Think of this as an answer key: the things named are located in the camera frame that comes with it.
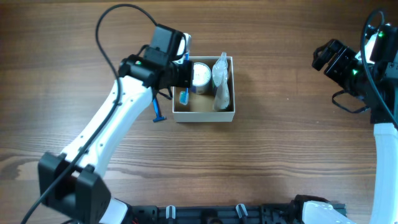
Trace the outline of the blue white toothbrush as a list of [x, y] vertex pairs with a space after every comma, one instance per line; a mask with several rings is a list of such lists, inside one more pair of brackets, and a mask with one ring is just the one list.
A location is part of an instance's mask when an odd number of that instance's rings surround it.
[[[183, 62], [189, 60], [189, 52], [184, 54]], [[187, 106], [189, 100], [189, 88], [186, 88], [184, 91], [180, 92], [179, 102], [180, 104]]]

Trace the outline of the white cotton swab tub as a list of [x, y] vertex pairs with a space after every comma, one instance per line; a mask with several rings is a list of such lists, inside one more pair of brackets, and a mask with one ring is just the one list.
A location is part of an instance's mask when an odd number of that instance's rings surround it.
[[208, 65], [195, 62], [193, 66], [193, 83], [191, 91], [195, 94], [205, 94], [210, 86], [211, 71]]

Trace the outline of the blue disposable razor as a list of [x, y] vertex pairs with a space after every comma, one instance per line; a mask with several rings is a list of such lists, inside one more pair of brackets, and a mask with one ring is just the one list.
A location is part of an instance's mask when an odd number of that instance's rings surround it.
[[157, 98], [154, 98], [152, 103], [153, 103], [154, 111], [155, 111], [155, 119], [153, 119], [153, 122], [156, 123], [156, 122], [159, 122], [159, 121], [166, 120], [167, 118], [162, 115], [162, 112], [161, 112], [161, 109], [160, 109], [160, 105], [159, 105], [159, 101], [157, 100]]

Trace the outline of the white lotion tube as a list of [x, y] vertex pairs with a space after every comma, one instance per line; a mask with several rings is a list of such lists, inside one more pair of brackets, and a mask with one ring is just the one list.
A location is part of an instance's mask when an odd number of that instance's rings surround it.
[[215, 111], [225, 110], [230, 103], [229, 87], [228, 87], [228, 74], [225, 73], [219, 82], [214, 82], [213, 93], [215, 99], [213, 102], [213, 109]]

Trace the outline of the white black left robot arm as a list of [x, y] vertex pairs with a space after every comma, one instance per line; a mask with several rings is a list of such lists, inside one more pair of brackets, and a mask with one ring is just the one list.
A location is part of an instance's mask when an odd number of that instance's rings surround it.
[[59, 155], [39, 161], [41, 202], [78, 223], [129, 223], [130, 205], [112, 197], [103, 176], [117, 146], [137, 117], [162, 89], [189, 88], [191, 37], [162, 24], [142, 57], [132, 54], [119, 66], [111, 93], [81, 134]]

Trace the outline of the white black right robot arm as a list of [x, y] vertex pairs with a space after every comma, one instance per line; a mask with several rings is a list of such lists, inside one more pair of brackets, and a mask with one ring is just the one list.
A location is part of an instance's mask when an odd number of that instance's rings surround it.
[[366, 25], [359, 52], [336, 39], [313, 53], [312, 67], [364, 103], [376, 142], [376, 180], [371, 223], [397, 223], [397, 28]]

